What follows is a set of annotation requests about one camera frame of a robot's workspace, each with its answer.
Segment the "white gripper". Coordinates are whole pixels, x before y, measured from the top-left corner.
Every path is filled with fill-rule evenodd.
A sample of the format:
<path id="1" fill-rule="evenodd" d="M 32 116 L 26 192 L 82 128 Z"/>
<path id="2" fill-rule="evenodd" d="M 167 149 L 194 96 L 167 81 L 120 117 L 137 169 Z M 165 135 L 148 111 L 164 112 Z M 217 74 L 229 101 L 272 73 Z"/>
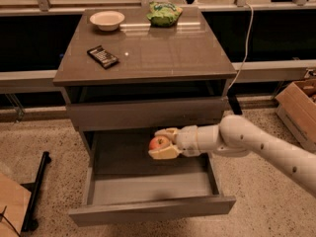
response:
<path id="1" fill-rule="evenodd" d="M 175 127 L 157 130 L 155 136 L 165 136 L 170 141 L 175 142 L 178 149 L 186 157 L 199 156 L 198 150 L 198 127 L 196 125 L 185 126 L 178 131 Z M 165 148 L 149 150 L 149 155 L 154 160 L 175 159 L 180 151 L 176 146 L 170 145 Z"/>

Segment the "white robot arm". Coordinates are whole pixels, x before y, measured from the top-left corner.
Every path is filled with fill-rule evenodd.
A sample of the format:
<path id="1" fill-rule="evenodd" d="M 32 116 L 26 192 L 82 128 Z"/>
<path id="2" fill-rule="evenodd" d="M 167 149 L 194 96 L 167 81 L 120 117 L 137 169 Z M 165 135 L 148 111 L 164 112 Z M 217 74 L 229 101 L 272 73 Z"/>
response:
<path id="1" fill-rule="evenodd" d="M 158 130 L 148 149 L 155 160 L 175 159 L 179 155 L 198 157 L 203 153 L 243 157 L 249 152 L 256 153 L 305 191 L 316 195 L 316 155 L 266 133 L 242 116 L 226 116 L 214 125 Z"/>

